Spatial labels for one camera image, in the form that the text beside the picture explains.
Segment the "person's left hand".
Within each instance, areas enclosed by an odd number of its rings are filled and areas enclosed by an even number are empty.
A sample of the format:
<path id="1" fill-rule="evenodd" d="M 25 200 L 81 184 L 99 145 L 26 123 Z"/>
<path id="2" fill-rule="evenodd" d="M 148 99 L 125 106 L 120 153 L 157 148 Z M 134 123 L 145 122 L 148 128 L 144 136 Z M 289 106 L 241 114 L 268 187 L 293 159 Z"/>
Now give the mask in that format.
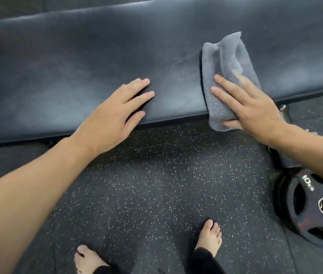
<path id="1" fill-rule="evenodd" d="M 127 93 L 120 86 L 107 100 L 100 104 L 71 135 L 74 145 L 90 156 L 110 151 L 123 142 L 136 126 L 124 126 L 127 119 L 145 105 L 155 92 Z"/>

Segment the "person's right hand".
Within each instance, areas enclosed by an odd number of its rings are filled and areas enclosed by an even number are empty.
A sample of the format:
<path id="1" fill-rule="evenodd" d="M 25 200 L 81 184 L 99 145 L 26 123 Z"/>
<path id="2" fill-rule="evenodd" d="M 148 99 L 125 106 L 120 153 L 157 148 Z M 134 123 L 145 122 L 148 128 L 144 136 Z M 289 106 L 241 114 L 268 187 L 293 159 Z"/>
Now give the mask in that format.
<path id="1" fill-rule="evenodd" d="M 256 87 L 248 78 L 234 72 L 239 86 L 247 93 L 247 97 L 233 97 L 222 86 L 211 87 L 211 92 L 227 105 L 240 120 L 243 130 L 259 142 L 272 147 L 270 144 L 278 126 L 287 123 L 281 117 L 274 101 Z"/>

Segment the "grey microfibre cloth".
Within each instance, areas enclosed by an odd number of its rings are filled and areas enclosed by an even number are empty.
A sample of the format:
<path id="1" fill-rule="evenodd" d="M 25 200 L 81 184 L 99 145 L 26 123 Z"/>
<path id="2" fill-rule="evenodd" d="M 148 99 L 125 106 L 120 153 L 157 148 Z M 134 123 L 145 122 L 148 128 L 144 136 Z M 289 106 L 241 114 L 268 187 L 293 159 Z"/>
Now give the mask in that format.
<path id="1" fill-rule="evenodd" d="M 209 113 L 209 125 L 217 132 L 227 132 L 233 128 L 223 125 L 224 121 L 235 120 L 237 117 L 211 92 L 211 87 L 221 88 L 214 81 L 216 74 L 230 82 L 238 84 L 234 75 L 237 72 L 248 78 L 261 89 L 260 82 L 253 68 L 246 47 L 241 40 L 241 32 L 224 37 L 218 43 L 204 43 L 201 57 L 202 86 L 206 106 Z"/>

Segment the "person's right forearm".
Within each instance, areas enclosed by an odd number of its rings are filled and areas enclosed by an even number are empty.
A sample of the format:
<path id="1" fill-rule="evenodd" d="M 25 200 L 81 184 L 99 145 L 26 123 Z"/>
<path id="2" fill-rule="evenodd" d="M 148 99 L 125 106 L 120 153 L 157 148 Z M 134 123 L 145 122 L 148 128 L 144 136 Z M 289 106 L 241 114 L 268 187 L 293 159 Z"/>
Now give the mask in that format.
<path id="1" fill-rule="evenodd" d="M 271 146 L 323 178 L 323 136 L 282 123 Z"/>

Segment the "person's left forearm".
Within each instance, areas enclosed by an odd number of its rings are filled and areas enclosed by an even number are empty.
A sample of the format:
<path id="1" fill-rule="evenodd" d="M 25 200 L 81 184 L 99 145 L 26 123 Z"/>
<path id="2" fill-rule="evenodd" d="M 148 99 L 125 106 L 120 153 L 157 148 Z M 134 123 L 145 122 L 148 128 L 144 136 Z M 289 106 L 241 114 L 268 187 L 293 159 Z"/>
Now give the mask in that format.
<path id="1" fill-rule="evenodd" d="M 73 135 L 0 178 L 0 274 L 13 272 L 56 203 L 101 152 Z"/>

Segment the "black padded bench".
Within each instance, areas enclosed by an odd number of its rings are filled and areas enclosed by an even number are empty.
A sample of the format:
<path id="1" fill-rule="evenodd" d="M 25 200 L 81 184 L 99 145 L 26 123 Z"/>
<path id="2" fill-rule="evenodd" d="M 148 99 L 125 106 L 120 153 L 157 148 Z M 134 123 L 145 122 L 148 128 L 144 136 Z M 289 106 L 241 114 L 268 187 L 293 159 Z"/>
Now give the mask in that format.
<path id="1" fill-rule="evenodd" d="M 72 134 L 149 78 L 142 126 L 208 116 L 201 50 L 242 32 L 277 104 L 323 94 L 323 0 L 155 0 L 0 20 L 0 143 Z"/>

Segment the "black weight plate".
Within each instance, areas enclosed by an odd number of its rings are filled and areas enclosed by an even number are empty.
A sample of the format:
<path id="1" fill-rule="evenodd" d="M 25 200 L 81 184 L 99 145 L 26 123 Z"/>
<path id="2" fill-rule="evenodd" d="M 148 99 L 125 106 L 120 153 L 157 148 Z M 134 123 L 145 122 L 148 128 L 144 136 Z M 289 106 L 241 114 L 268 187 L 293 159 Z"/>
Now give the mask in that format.
<path id="1" fill-rule="evenodd" d="M 273 188 L 275 214 L 284 225 L 323 247 L 323 179 L 309 169 L 283 170 Z"/>

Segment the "person's right foot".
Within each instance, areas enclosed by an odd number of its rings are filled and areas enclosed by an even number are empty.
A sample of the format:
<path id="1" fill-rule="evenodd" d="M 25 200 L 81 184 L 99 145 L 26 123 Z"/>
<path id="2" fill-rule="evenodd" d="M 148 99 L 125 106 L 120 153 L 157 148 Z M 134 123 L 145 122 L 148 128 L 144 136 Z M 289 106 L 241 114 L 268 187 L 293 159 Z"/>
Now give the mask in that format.
<path id="1" fill-rule="evenodd" d="M 219 224 L 214 222 L 212 219 L 208 219 L 205 221 L 205 224 L 200 231 L 200 235 L 194 250 L 206 250 L 213 256 L 213 258 L 215 258 L 222 245 L 222 242 L 222 232 Z"/>

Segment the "person's foot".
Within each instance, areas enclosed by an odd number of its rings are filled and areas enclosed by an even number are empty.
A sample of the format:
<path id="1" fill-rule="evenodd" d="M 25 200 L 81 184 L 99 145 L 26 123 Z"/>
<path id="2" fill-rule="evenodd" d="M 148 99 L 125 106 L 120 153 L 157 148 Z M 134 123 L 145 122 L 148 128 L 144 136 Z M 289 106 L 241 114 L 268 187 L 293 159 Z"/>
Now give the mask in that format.
<path id="1" fill-rule="evenodd" d="M 219 224 L 214 222 L 212 219 L 208 219 L 205 221 L 205 224 L 200 231 L 200 235 L 194 250 L 206 250 L 213 256 L 213 258 L 215 258 L 222 245 L 222 242 L 222 232 Z"/>
<path id="2" fill-rule="evenodd" d="M 74 264 L 77 274 L 95 274 L 99 269 L 108 269 L 110 265 L 106 263 L 97 252 L 88 248 L 87 245 L 80 245 L 74 255 Z"/>

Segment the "person's black right trouser leg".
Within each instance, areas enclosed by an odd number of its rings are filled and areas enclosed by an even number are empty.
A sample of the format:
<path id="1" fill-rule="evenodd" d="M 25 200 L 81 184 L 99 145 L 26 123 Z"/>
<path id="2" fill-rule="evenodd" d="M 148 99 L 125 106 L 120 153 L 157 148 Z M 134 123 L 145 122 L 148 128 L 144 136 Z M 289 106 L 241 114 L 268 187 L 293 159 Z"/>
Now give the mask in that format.
<path id="1" fill-rule="evenodd" d="M 186 274 L 226 274 L 212 253 L 203 247 L 193 251 L 185 271 Z"/>

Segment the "person's black trouser leg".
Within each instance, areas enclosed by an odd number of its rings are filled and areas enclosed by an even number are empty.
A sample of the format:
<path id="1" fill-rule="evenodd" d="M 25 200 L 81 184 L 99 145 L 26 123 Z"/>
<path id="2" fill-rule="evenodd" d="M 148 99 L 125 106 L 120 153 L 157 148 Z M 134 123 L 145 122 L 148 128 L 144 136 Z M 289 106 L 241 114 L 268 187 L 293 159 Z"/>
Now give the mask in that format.
<path id="1" fill-rule="evenodd" d="M 117 266 L 109 265 L 109 266 L 100 266 L 94 270 L 92 274 L 123 274 L 121 269 Z"/>
<path id="2" fill-rule="evenodd" d="M 185 271 L 186 274 L 226 274 L 212 253 L 203 247 L 193 251 Z"/>

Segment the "person's left foot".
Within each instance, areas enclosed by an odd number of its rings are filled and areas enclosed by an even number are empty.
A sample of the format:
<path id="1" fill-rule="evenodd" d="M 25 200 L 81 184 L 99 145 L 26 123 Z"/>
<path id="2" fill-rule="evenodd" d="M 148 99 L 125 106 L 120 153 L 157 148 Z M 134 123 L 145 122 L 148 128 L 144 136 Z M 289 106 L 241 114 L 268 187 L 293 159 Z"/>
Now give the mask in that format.
<path id="1" fill-rule="evenodd" d="M 74 255 L 74 264 L 77 274 L 95 274 L 99 269 L 108 269 L 110 265 L 106 263 L 97 252 L 88 248 L 87 245 L 80 245 Z"/>

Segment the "person's black left trouser leg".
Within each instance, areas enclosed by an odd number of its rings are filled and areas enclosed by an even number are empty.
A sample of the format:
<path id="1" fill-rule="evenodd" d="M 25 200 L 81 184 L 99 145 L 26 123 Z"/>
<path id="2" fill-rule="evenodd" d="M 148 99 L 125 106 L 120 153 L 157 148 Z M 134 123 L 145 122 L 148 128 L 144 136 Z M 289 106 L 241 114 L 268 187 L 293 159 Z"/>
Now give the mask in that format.
<path id="1" fill-rule="evenodd" d="M 109 265 L 109 266 L 100 266 L 94 270 L 92 274 L 123 274 L 121 269 L 117 266 Z"/>

